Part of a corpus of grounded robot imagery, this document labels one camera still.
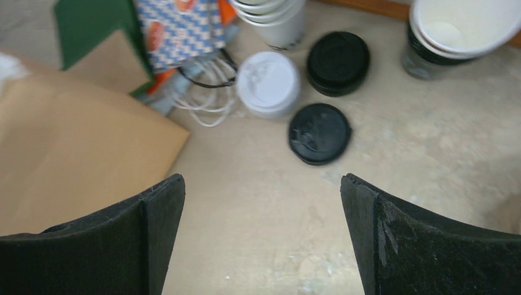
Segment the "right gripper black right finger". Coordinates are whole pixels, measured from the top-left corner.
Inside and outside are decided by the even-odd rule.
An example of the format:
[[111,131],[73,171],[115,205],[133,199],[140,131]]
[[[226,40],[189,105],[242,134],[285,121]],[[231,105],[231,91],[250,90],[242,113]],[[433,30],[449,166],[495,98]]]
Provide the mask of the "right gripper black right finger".
[[366,294],[519,294],[520,236],[459,222],[353,174],[341,199]]

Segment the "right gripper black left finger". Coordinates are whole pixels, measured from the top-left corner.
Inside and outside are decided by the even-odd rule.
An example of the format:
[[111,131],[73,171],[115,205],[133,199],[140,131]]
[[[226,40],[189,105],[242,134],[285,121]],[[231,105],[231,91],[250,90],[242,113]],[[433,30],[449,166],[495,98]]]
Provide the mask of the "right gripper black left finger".
[[39,234],[1,237],[1,293],[160,294],[185,196],[172,175]]

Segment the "brown kraft paper bag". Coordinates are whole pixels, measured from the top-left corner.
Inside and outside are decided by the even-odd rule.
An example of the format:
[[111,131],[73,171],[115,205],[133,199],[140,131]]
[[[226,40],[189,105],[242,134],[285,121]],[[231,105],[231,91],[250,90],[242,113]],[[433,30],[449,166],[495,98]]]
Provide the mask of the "brown kraft paper bag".
[[189,132],[124,93],[1,54],[1,235],[38,234],[163,180]]

